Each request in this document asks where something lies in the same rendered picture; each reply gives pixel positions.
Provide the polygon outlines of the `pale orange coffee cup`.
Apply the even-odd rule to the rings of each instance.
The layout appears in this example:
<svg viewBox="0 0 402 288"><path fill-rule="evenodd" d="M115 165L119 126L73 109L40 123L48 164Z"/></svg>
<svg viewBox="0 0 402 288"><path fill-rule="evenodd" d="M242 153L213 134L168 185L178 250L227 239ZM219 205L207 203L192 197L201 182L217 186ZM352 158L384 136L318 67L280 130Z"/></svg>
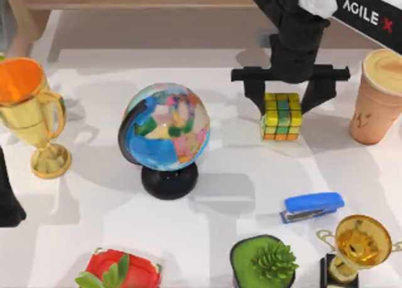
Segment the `pale orange coffee cup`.
<svg viewBox="0 0 402 288"><path fill-rule="evenodd" d="M388 49L362 61L361 81L350 135L364 145L377 144L402 114L402 56Z"/></svg>

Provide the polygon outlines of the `yellow and green puzzle cube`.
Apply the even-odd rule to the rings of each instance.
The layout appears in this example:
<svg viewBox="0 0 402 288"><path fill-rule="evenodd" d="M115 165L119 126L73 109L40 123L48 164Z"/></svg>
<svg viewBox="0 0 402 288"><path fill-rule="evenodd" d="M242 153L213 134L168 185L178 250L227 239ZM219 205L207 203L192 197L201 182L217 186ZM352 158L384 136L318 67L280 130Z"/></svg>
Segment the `yellow and green puzzle cube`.
<svg viewBox="0 0 402 288"><path fill-rule="evenodd" d="M260 121L262 139L296 140L303 123L299 94L267 92L264 103L266 107Z"/></svg>

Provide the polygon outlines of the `green plant in black pot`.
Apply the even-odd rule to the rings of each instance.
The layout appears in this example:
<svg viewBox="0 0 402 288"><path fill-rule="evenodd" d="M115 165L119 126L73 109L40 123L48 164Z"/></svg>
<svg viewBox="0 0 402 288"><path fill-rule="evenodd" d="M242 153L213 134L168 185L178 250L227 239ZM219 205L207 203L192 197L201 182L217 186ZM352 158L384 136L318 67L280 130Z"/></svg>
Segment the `green plant in black pot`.
<svg viewBox="0 0 402 288"><path fill-rule="evenodd" d="M230 263L234 288L291 288L298 268L291 246L271 235L238 241Z"/></svg>

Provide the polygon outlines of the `wooden open shelf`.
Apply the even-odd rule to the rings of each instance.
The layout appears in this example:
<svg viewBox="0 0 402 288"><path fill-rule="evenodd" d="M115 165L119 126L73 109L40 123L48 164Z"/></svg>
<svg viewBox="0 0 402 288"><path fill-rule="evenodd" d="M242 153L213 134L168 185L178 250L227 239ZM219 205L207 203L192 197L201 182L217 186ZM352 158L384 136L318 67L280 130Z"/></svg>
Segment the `wooden open shelf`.
<svg viewBox="0 0 402 288"><path fill-rule="evenodd" d="M50 65L268 63L274 25L251 0L8 0L10 57Z"/></svg>

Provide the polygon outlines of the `green plant in red pot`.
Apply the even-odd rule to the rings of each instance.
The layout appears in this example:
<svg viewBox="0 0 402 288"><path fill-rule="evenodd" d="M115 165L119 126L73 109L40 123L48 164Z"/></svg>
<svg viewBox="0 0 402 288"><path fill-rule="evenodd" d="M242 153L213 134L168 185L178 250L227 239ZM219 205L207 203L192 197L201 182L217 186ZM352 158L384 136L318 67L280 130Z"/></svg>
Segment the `green plant in red pot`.
<svg viewBox="0 0 402 288"><path fill-rule="evenodd" d="M161 265L119 250L96 248L75 283L79 288L160 288Z"/></svg>

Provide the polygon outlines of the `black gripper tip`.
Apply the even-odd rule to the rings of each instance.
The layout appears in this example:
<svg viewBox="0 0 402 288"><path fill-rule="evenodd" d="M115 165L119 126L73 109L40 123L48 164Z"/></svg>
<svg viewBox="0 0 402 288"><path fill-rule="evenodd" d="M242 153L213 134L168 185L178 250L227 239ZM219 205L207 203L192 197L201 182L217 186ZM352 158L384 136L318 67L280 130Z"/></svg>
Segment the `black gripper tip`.
<svg viewBox="0 0 402 288"><path fill-rule="evenodd" d="M0 228L17 227L26 219L26 212L11 187L4 152L0 146Z"/></svg>

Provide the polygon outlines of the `colourful globe on black stand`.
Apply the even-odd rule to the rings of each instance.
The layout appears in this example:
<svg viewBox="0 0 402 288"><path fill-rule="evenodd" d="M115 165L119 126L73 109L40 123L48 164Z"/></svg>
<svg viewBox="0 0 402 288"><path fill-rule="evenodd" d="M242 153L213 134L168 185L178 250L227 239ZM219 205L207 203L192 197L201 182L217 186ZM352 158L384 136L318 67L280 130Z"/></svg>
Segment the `colourful globe on black stand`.
<svg viewBox="0 0 402 288"><path fill-rule="evenodd" d="M195 187L196 161L209 137L210 118L196 93L162 82L140 90L128 103L118 145L128 162L142 167L141 182L150 195L174 200Z"/></svg>

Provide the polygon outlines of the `blue stapler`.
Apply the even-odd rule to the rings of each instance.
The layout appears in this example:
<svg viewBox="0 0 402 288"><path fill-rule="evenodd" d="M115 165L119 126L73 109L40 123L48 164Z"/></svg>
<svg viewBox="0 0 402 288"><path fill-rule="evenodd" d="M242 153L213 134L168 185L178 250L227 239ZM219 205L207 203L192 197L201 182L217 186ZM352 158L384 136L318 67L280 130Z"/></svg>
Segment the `blue stapler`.
<svg viewBox="0 0 402 288"><path fill-rule="evenodd" d="M281 219L284 223L292 223L334 213L345 203L337 192L318 192L289 197L284 200L284 205Z"/></svg>

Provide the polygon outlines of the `gold trophy on black base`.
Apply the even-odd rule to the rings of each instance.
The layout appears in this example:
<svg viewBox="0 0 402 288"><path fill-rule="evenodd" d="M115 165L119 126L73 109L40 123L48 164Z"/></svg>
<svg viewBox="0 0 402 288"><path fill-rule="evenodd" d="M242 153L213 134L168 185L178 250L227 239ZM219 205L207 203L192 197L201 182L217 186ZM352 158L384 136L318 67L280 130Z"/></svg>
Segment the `gold trophy on black base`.
<svg viewBox="0 0 402 288"><path fill-rule="evenodd" d="M359 270L402 252L402 241L393 243L379 221L361 214L341 220L335 232L318 230L316 236L332 250L320 260L320 288L359 288Z"/></svg>

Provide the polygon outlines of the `large gold trophy cup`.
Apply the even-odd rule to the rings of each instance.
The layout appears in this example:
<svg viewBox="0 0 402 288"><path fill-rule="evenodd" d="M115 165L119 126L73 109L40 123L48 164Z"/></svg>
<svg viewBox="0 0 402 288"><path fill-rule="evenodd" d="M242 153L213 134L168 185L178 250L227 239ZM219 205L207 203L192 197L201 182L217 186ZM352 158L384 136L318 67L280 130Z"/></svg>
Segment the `large gold trophy cup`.
<svg viewBox="0 0 402 288"><path fill-rule="evenodd" d="M63 97L50 89L43 67L30 58L6 58L0 62L0 122L20 140L34 146L32 172L42 179L63 175L70 152L50 140L67 123Z"/></svg>

